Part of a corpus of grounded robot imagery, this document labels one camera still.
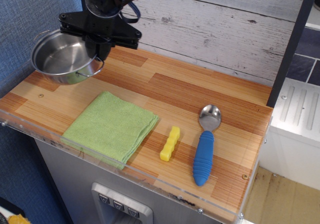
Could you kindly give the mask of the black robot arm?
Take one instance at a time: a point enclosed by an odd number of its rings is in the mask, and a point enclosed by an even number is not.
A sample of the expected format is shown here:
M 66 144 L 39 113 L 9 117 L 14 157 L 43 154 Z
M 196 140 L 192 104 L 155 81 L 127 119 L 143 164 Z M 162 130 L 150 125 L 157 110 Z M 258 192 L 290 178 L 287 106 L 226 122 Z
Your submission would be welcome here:
M 60 30 L 80 36 L 93 55 L 105 60 L 111 48 L 137 49 L 142 33 L 132 25 L 141 17 L 134 0 L 84 0 L 81 12 L 59 15 Z

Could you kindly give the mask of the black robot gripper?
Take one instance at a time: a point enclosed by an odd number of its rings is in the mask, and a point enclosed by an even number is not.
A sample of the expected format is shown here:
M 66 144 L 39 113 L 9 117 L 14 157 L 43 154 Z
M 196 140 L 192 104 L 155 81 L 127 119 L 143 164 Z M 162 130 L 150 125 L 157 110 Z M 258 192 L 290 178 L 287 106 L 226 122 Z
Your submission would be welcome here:
M 115 45 L 137 49 L 142 37 L 140 31 L 126 23 L 119 15 L 100 18 L 85 10 L 62 13 L 58 18 L 61 32 L 84 37 L 88 56 L 98 57 L 103 61 Z

